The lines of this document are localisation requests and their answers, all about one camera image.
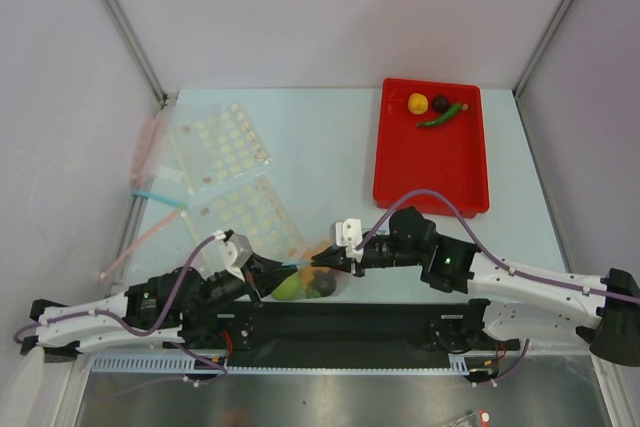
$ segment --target white table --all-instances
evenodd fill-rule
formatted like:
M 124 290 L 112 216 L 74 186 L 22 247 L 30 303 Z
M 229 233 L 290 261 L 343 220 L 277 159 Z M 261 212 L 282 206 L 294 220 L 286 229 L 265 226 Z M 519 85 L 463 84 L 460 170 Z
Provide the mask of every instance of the white table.
M 371 226 L 383 211 L 372 197 L 379 89 L 255 89 L 184 90 L 173 116 L 174 125 L 206 118 L 212 104 L 239 102 L 249 114 L 273 161 L 268 175 L 288 213 L 305 238 L 328 237 L 329 226 L 347 217 Z M 492 251 L 513 260 L 563 271 L 531 152 L 513 96 L 508 90 L 482 90 L 491 206 L 470 221 Z M 160 187 L 156 180 L 152 190 Z M 167 194 L 166 184 L 162 193 Z M 184 186 L 176 186 L 176 195 Z M 191 205 L 214 195 L 205 190 Z M 171 211 L 148 202 L 140 232 Z M 433 216 L 438 232 L 466 239 L 457 221 Z M 188 233 L 171 243 L 149 241 L 147 260 L 134 254 L 126 284 L 144 282 L 163 273 L 148 260 L 153 247 L 158 258 L 175 257 L 176 264 L 193 248 Z M 420 282 L 420 269 L 367 272 L 350 279 L 339 295 L 319 301 L 338 302 L 465 302 L 462 294 L 444 294 Z

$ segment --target gray floor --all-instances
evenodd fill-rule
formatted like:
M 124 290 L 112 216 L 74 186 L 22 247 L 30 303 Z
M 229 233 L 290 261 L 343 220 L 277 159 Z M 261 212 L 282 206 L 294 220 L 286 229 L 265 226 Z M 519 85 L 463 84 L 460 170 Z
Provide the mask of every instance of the gray floor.
M 151 378 L 93 374 L 76 427 L 437 427 L 477 409 L 491 427 L 610 425 L 589 357 L 529 357 L 497 388 L 459 377 L 235 375 L 109 397 Z

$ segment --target red tray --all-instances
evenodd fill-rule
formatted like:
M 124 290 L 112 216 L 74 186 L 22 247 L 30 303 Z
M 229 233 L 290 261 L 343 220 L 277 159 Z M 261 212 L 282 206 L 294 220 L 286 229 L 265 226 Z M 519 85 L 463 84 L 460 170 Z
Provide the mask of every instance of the red tray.
M 429 100 L 425 114 L 409 112 L 407 102 L 413 93 L 423 94 Z M 437 127 L 416 127 L 417 122 L 439 116 L 431 103 L 440 94 L 447 96 L 452 104 L 468 104 L 469 109 Z M 440 192 L 468 218 L 489 210 L 478 87 L 401 79 L 386 79 L 382 84 L 373 198 L 378 207 L 389 208 L 414 189 Z M 408 205 L 423 213 L 452 215 L 433 197 L 414 197 L 404 206 Z

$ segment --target green pepper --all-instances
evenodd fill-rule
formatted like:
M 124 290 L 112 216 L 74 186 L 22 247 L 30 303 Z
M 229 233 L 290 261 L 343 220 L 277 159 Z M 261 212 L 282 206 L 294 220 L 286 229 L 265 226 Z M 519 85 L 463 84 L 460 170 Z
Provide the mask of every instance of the green pepper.
M 437 125 L 442 125 L 445 122 L 453 119 L 458 112 L 462 110 L 467 110 L 469 106 L 467 104 L 461 104 L 456 102 L 451 106 L 449 110 L 447 110 L 444 114 L 441 114 L 437 119 L 430 120 L 429 122 L 418 122 L 416 127 L 435 127 Z

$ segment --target white wall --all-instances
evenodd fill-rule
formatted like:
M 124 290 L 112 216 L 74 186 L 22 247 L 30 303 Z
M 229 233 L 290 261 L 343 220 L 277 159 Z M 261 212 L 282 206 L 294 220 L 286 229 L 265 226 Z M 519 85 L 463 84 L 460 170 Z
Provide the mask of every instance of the white wall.
M 0 52 L 1 390 L 33 299 L 99 295 L 153 104 L 99 0 L 0 0 Z
M 120 0 L 168 90 L 511 88 L 559 0 Z
M 639 85 L 639 0 L 578 0 L 522 99 L 580 272 L 640 281 Z

